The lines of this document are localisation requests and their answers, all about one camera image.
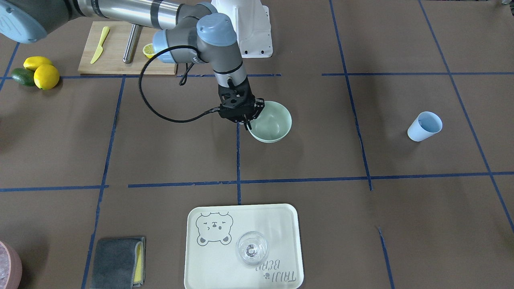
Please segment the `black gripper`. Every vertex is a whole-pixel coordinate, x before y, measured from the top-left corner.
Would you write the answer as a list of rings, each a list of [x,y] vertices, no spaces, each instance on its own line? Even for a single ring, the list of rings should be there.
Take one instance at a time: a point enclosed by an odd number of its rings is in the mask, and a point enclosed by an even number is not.
[[[257,119],[265,107],[263,98],[253,95],[249,82],[237,86],[218,85],[220,117],[238,122],[246,130],[252,130],[251,121]]]

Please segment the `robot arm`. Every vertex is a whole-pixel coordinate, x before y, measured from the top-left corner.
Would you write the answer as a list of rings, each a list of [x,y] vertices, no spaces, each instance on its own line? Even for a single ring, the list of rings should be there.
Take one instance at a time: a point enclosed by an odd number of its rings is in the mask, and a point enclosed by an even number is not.
[[[253,128],[265,107],[251,91],[248,75],[228,15],[209,2],[187,5],[170,0],[2,0],[1,33],[19,43],[35,43],[67,22],[98,16],[157,30],[152,60],[209,63],[218,84],[217,112]]]

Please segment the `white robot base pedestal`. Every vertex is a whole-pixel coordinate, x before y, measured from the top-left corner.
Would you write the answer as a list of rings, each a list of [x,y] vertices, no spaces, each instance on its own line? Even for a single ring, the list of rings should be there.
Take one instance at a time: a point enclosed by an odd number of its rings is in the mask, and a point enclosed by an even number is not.
[[[229,16],[243,58],[272,57],[269,8],[260,0],[212,0],[219,13]]]

